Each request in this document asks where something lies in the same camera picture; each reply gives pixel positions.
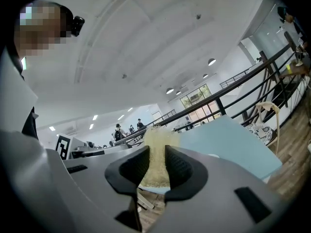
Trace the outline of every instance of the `backpack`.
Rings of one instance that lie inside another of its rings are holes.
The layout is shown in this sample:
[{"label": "backpack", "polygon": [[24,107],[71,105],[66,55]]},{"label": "backpack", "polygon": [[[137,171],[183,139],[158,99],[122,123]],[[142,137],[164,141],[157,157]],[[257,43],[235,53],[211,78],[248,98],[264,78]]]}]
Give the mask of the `backpack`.
[{"label": "backpack", "polygon": [[116,141],[120,141],[121,140],[121,133],[120,133],[119,130],[116,130],[115,139],[116,139]]}]

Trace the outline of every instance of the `sponge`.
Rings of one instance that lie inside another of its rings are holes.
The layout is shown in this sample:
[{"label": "sponge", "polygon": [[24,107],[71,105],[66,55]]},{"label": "sponge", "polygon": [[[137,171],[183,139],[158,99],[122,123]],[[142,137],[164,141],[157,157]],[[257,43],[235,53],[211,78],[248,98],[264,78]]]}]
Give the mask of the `sponge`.
[{"label": "sponge", "polygon": [[165,167],[165,145],[179,147],[179,134],[166,127],[150,127],[146,131],[144,142],[150,148],[150,162],[140,184],[146,187],[170,187]]}]

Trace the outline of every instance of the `black rectangular slot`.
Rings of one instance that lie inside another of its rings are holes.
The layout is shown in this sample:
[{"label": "black rectangular slot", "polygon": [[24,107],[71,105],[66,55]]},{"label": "black rectangular slot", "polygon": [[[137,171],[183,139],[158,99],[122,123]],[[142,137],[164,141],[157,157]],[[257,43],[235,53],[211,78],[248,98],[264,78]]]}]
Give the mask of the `black rectangular slot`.
[{"label": "black rectangular slot", "polygon": [[84,169],[87,169],[87,167],[85,165],[78,165],[78,166],[68,167],[67,171],[68,171],[68,173],[71,174],[71,173],[82,171]]},{"label": "black rectangular slot", "polygon": [[264,220],[271,213],[249,187],[241,187],[234,192],[256,223]]}]

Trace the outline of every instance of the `white ceiling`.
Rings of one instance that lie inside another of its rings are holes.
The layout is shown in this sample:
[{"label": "white ceiling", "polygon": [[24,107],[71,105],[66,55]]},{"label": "white ceiling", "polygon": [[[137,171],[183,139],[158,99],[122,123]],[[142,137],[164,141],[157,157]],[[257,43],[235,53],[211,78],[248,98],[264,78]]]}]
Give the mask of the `white ceiling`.
[{"label": "white ceiling", "polygon": [[[27,59],[38,127],[172,99],[168,87],[217,72],[262,2],[53,1],[86,22],[79,37]],[[217,59],[211,67],[209,58]]]},{"label": "white ceiling", "polygon": [[127,119],[136,108],[133,108],[130,112],[128,112],[128,109],[121,110],[121,111],[115,111],[110,113],[105,113],[103,115],[98,115],[96,120],[93,121],[93,116],[85,117],[85,118],[79,118],[73,121],[68,122],[62,122],[58,124],[53,124],[50,126],[53,126],[55,128],[55,131],[51,131],[49,127],[41,127],[37,128],[37,133],[39,138],[44,137],[51,137],[55,136],[59,133],[67,134],[67,135],[77,135],[77,134],[84,134],[90,132],[90,125],[94,124],[92,131],[98,131],[105,128],[109,128],[112,126],[115,126],[116,123],[122,123],[125,119]]}]

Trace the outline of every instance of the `black hair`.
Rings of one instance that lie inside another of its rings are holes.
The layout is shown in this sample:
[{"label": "black hair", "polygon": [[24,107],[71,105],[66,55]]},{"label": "black hair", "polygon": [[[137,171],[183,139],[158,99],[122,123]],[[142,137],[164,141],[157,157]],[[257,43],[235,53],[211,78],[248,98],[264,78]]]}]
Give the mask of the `black hair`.
[{"label": "black hair", "polygon": [[71,35],[72,22],[73,22],[73,13],[71,10],[57,2],[49,2],[49,4],[59,7],[61,14],[61,23],[62,28],[60,32],[60,37],[68,37]]}]

